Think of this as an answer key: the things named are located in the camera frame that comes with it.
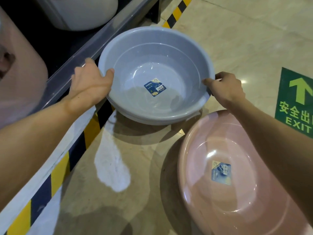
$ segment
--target light green arrow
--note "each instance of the light green arrow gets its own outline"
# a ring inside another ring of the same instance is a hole
[[[304,105],[304,101],[306,98],[306,90],[311,96],[313,96],[312,88],[306,83],[306,81],[304,81],[302,77],[290,81],[289,87],[292,87],[292,86],[297,86],[297,93],[296,93],[295,101],[300,104]]]

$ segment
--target yellow stripe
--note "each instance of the yellow stripe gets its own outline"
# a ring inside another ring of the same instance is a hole
[[[163,24],[163,27],[170,29],[170,26],[168,25],[167,21]]]
[[[67,152],[51,173],[51,197],[63,184],[69,172],[69,154]]]
[[[180,11],[178,7],[176,7],[176,9],[173,11],[173,16],[175,20],[178,21],[181,15],[182,15],[182,12]]]
[[[86,128],[84,129],[84,136],[85,136],[85,144],[86,149],[89,148],[92,141],[97,137],[97,135],[100,133],[100,126],[99,126],[99,120],[98,115],[95,114]]]
[[[30,201],[7,230],[7,235],[25,235],[30,229]]]
[[[186,6],[188,6],[191,3],[191,0],[183,0]]]

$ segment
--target pink container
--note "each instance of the pink container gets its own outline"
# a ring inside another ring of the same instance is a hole
[[[199,120],[178,161],[185,205],[204,234],[308,234],[308,223],[226,110]]]
[[[0,7],[0,128],[37,106],[47,79],[44,61]]]

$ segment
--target yellow and black striped tape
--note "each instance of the yellow and black striped tape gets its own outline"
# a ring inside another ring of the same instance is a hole
[[[167,21],[163,24],[163,27],[172,29],[175,23],[178,21],[178,19],[181,17],[182,13],[186,9],[186,7],[189,6],[191,3],[191,0],[182,0],[178,7],[175,8],[173,13],[170,15],[170,17],[167,19]]]
[[[29,231],[112,113],[111,105],[106,101],[4,235],[25,235]]]

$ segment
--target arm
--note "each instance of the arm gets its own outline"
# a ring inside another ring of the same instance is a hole
[[[62,101],[0,130],[0,211],[49,158],[69,127],[110,91],[114,70],[105,77],[92,59],[75,68]]]
[[[241,123],[254,147],[313,224],[313,139],[279,122],[245,99],[240,80],[221,72],[204,84]]]

